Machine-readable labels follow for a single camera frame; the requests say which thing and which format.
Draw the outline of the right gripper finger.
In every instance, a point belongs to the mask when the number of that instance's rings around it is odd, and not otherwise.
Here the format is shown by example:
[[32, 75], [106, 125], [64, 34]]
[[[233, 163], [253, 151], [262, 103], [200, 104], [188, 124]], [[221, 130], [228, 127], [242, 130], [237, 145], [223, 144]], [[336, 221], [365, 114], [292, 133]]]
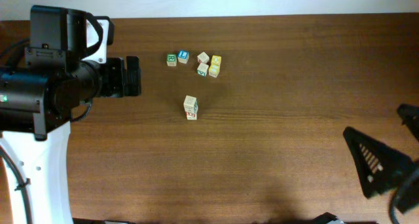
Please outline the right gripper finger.
[[372, 198], [398, 187], [414, 170], [413, 160], [355, 128], [343, 131], [363, 195]]
[[401, 117], [402, 124], [418, 140], [418, 106], [402, 103], [397, 108], [397, 114]]

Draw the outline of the green N block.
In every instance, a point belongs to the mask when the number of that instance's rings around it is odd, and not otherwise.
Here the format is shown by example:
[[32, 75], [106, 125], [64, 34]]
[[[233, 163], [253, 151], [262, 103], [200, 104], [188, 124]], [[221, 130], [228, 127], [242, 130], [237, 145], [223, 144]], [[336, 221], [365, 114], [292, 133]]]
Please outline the green N block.
[[196, 113], [198, 111], [198, 102], [197, 98], [193, 96], [185, 96], [185, 100], [183, 102], [183, 106], [186, 112], [188, 113]]

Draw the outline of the red E block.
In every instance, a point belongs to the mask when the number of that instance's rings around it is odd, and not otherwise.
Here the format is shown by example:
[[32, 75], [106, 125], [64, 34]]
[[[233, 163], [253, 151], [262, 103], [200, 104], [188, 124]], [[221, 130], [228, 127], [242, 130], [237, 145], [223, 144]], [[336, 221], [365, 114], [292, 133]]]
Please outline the red E block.
[[195, 121], [197, 119], [197, 114], [195, 112], [185, 112], [187, 120]]

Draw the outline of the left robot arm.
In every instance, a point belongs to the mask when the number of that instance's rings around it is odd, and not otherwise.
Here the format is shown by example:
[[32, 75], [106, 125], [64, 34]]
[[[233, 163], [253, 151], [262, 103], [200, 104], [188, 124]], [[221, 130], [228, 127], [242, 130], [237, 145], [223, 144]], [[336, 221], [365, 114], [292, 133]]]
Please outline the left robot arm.
[[1, 69], [1, 160], [15, 223], [81, 223], [71, 215], [67, 146], [72, 110], [94, 98], [141, 94], [139, 58], [93, 61], [107, 41], [36, 37], [21, 49], [26, 67]]

